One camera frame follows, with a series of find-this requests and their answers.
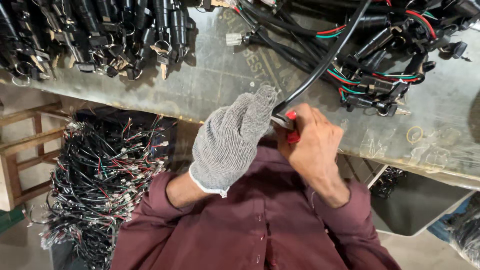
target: wooden chair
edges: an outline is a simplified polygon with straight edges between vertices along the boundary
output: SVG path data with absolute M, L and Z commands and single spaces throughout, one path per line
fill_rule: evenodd
M 14 209 L 15 206 L 45 193 L 50 189 L 51 183 L 50 181 L 46 181 L 22 190 L 18 172 L 40 163 L 57 163 L 54 158 L 60 154 L 60 150 L 45 153 L 44 143 L 61 138 L 65 127 L 42 132 L 41 115 L 44 114 L 67 120 L 68 115 L 55 112 L 60 108 L 61 102 L 56 102 L 0 117 L 0 126 L 32 118 L 35 132 L 33 136 L 15 142 L 0 144 L 0 210 L 10 211 Z M 16 153 L 31 147 L 37 148 L 37 156 L 22 162 L 17 162 Z

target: metal key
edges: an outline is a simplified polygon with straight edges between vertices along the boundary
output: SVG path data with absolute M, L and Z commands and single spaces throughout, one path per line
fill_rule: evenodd
M 412 112 L 410 112 L 409 110 L 405 110 L 405 109 L 398 108 L 398 109 L 395 111 L 395 114 L 411 115 Z

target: gray knit glove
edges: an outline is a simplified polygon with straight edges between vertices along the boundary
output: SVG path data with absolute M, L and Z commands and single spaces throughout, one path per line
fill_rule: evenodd
M 241 94 L 231 106 L 210 114 L 195 138 L 189 169 L 204 192 L 226 197 L 230 186 L 247 171 L 258 141 L 268 130 L 275 102 L 274 87 L 262 86 L 256 94 Z

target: metal workbench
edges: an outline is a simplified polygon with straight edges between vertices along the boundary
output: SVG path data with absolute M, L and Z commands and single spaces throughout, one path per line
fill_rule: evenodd
M 137 81 L 84 74 L 60 62 L 57 81 L 33 81 L 31 87 L 100 102 L 144 110 L 187 121 L 201 122 L 215 109 L 231 104 L 261 84 L 281 89 L 279 99 L 294 90 L 306 74 L 261 47 L 227 47 L 226 33 L 245 33 L 246 24 L 231 9 L 213 12 L 189 9 L 198 33 L 195 58 L 176 66 L 161 79 L 160 67 L 148 65 Z M 468 43 L 464 60 L 442 60 L 430 53 L 437 67 L 425 82 L 411 87 L 405 105 L 411 115 L 381 117 L 372 110 L 340 107 L 338 91 L 317 81 L 297 102 L 318 107 L 345 130 L 339 152 L 391 164 L 449 184 L 480 189 L 480 33 L 459 32 L 453 41 Z M 403 70 L 400 63 L 392 71 Z

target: red pliers handle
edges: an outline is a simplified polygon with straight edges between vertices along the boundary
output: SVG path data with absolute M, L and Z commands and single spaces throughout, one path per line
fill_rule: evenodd
M 287 112 L 285 116 L 276 114 L 271 117 L 271 120 L 273 122 L 289 130 L 289 132 L 287 133 L 287 141 L 289 144 L 293 144 L 300 141 L 300 135 L 295 126 L 296 118 L 297 118 L 297 113 L 294 110 Z

